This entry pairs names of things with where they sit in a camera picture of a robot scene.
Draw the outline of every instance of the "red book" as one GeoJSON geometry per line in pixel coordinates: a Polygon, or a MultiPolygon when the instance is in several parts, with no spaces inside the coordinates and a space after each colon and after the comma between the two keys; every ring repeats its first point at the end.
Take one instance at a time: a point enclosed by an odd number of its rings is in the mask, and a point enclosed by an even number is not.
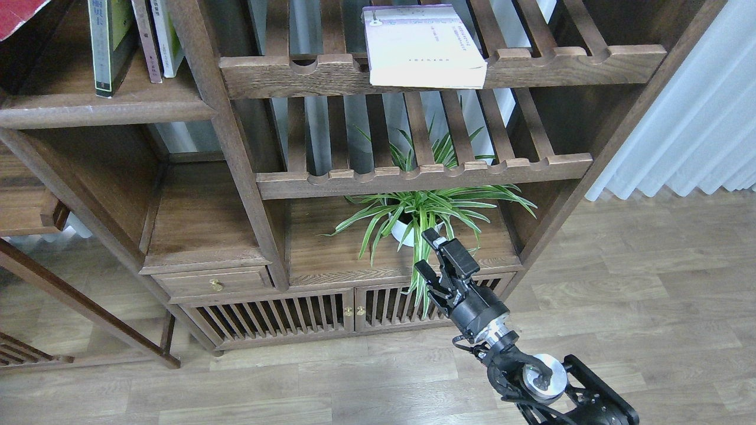
{"type": "Polygon", "coordinates": [[[15,33],[50,0],[4,0],[0,6],[0,42],[15,33]]]}

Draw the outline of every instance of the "potted plant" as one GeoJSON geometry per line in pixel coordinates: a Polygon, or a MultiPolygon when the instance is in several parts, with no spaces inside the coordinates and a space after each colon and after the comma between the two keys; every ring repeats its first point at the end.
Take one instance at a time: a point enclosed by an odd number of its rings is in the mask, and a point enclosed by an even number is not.
{"type": "MultiPolygon", "coordinates": [[[[433,128],[433,120],[429,127],[430,134],[433,128]]],[[[359,132],[369,141],[370,136],[365,134],[362,129],[357,128],[359,132]]],[[[469,135],[473,140],[482,130],[482,127],[475,130],[469,135]]],[[[391,153],[394,164],[403,171],[411,171],[414,167],[414,144],[412,138],[401,129],[399,133],[409,144],[409,151],[405,154],[394,144],[391,144],[391,153]]],[[[432,144],[433,158],[436,163],[444,164],[448,168],[457,166],[457,157],[454,154],[454,146],[451,142],[450,132],[436,139],[432,144]]],[[[493,158],[490,155],[478,155],[477,160],[493,158]]],[[[515,185],[485,185],[476,188],[451,188],[435,189],[429,191],[406,191],[391,192],[384,194],[358,195],[346,197],[352,203],[367,204],[365,208],[356,212],[351,217],[339,223],[332,234],[334,236],[344,231],[349,226],[361,220],[370,219],[367,223],[365,235],[362,239],[362,245],[358,258],[367,251],[371,246],[370,264],[373,264],[376,248],[378,243],[389,234],[393,234],[401,245],[413,247],[413,264],[421,259],[427,260],[430,256],[430,247],[422,240],[421,233],[427,228],[442,226],[446,233],[446,238],[454,237],[453,219],[459,220],[465,226],[472,229],[479,241],[481,233],[480,228],[476,225],[476,220],[489,222],[488,218],[480,212],[473,209],[478,208],[496,208],[493,203],[482,202],[483,200],[506,200],[516,202],[522,205],[534,217],[533,208],[536,206],[517,194],[519,189],[515,185]]],[[[477,248],[471,250],[473,255],[477,248]]],[[[416,297],[416,305],[423,302],[423,311],[427,312],[430,298],[423,290],[424,282],[416,270],[412,271],[410,288],[408,293],[414,290],[420,290],[419,296],[416,297]]]]}

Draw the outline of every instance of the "drawer knob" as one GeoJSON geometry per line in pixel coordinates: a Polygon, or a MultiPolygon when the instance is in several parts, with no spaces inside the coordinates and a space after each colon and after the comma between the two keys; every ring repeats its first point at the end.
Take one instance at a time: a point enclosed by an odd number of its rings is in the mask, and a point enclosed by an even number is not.
{"type": "Polygon", "coordinates": [[[223,284],[218,279],[210,279],[210,287],[215,292],[221,292],[223,290],[223,284]]]}

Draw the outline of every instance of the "cabinet door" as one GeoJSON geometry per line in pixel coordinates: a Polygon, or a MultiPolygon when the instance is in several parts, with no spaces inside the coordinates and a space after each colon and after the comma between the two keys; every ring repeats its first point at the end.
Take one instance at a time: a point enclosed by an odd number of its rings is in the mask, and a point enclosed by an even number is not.
{"type": "MultiPolygon", "coordinates": [[[[503,289],[514,273],[476,280],[478,285],[490,287],[495,293],[503,289]]],[[[431,327],[450,321],[431,303],[427,314],[416,306],[416,294],[407,295],[409,284],[385,284],[355,288],[355,330],[357,332],[389,332],[412,327],[431,327]]]]}
{"type": "Polygon", "coordinates": [[[324,340],[355,330],[351,288],[181,307],[215,342],[217,349],[324,340]]]}

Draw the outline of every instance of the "green book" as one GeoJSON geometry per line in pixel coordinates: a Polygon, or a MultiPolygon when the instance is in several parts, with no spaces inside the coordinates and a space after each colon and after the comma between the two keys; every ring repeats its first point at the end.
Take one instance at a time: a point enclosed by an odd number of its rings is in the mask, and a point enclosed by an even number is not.
{"type": "Polygon", "coordinates": [[[126,76],[137,45],[130,0],[88,0],[94,93],[113,97],[126,76]]]}

